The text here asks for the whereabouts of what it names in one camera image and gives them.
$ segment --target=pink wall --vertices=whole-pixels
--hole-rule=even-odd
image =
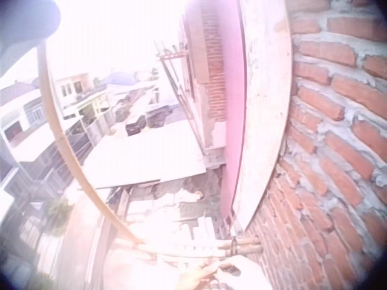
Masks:
[[[226,163],[223,170],[221,214],[230,212],[241,160],[246,106],[244,47],[242,42],[239,1],[218,0],[220,30],[226,79]]]

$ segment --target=wooden plank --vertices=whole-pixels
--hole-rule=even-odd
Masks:
[[[199,227],[193,227],[192,231],[193,231],[193,239],[195,241],[201,240],[201,231],[200,231]],[[203,247],[202,246],[196,246],[195,249],[202,250]]]
[[[129,192],[127,192],[124,189],[121,193],[120,203],[119,203],[119,207],[117,209],[117,216],[120,219],[124,219],[126,217],[126,211],[128,209],[128,205],[129,205],[130,192],[132,192],[132,191],[133,191],[133,187],[131,187]]]
[[[249,105],[239,170],[243,178],[236,186],[232,207],[241,229],[246,230],[272,177],[282,145],[293,56],[285,1],[240,2],[246,48],[251,48],[246,49]]]
[[[216,240],[215,229],[213,227],[212,218],[210,216],[205,217],[204,223],[206,224],[207,236],[209,240]]]

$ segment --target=bamboo pole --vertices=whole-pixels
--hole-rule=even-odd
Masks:
[[[163,256],[170,257],[185,257],[185,258],[203,258],[203,259],[211,259],[211,258],[223,258],[232,256],[233,249],[182,249],[182,248],[171,248],[171,245],[161,244],[161,245],[149,245],[149,244],[141,244],[134,245],[130,241],[126,240],[115,240],[114,247],[122,247],[122,248],[130,248],[134,250],[139,250],[142,252],[147,252],[150,254],[156,253]],[[250,245],[250,246],[237,246],[236,252],[240,255],[247,255],[253,253],[261,253],[263,251],[262,245]]]
[[[66,134],[62,130],[60,125],[60,120],[56,112],[56,107],[53,100],[52,87],[50,83],[50,75],[48,73],[48,63],[47,63],[47,53],[46,53],[46,44],[42,42],[37,47],[37,60],[39,68],[39,78],[41,83],[41,93],[42,93],[42,102],[45,111],[45,116],[50,125],[51,130],[53,131],[55,143],[58,148],[58,151],[62,155],[65,164],[68,166],[71,174],[77,179],[82,190],[90,198],[92,203],[98,208],[98,210],[103,214],[116,229],[122,232],[126,237],[128,237],[131,242],[126,242],[125,246],[130,247],[135,250],[140,250],[146,253],[151,254],[161,254],[166,256],[173,257],[190,257],[190,258],[211,258],[211,257],[227,257],[231,255],[231,240],[213,240],[207,241],[210,247],[224,247],[228,249],[224,250],[210,250],[210,251],[200,251],[200,250],[184,250],[184,249],[167,249],[165,245],[175,244],[173,242],[160,242],[159,245],[153,245],[152,242],[147,242],[139,239],[135,234],[133,234],[120,219],[115,215],[115,213],[101,200],[95,189],[87,180],[82,168],[71,148]],[[181,246],[197,246],[202,241],[180,241],[176,242],[177,245]],[[254,239],[243,239],[238,241],[239,247],[241,245],[251,245],[248,247],[240,248],[239,253],[256,253],[262,251],[262,246],[257,245],[258,241]]]
[[[126,247],[129,246],[128,241],[123,239],[115,239],[115,243],[122,244]],[[147,244],[152,244],[151,241],[146,240]],[[158,245],[168,246],[184,246],[184,247],[207,247],[207,248],[219,248],[219,249],[231,249],[232,240],[157,240]],[[254,246],[260,245],[261,240],[257,237],[247,237],[244,239],[236,240],[236,245],[241,246]]]
[[[48,73],[47,50],[45,42],[42,42],[37,47],[37,65],[39,69],[42,102],[45,116],[51,130],[53,131],[56,146],[62,155],[65,164],[69,168],[71,174],[77,179],[86,195],[90,198],[98,210],[111,221],[113,226],[125,234],[125,236],[131,239],[134,243],[143,243],[142,240],[136,237],[126,226],[124,226],[124,224],[118,219],[112,210],[98,196],[97,192],[91,186],[90,182],[87,180],[85,174],[83,173],[78,159],[76,158],[73,149],[68,142],[67,136],[62,130],[54,105],[52,87],[50,85],[50,75]]]

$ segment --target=hand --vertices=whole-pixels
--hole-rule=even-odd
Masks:
[[[270,282],[265,277],[261,267],[243,256],[233,256],[221,262],[215,277],[220,283],[225,283],[234,290],[259,289],[272,290]],[[221,270],[234,266],[241,275],[234,276]]]
[[[203,289],[218,270],[218,263],[204,262],[180,275],[176,290]]]

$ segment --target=plywood sheet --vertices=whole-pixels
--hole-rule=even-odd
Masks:
[[[291,36],[284,0],[241,0],[246,42],[246,131],[233,209],[245,230],[271,178],[287,122]]]
[[[94,188],[107,188],[206,172],[203,156],[187,120],[130,137],[106,136],[85,161]]]

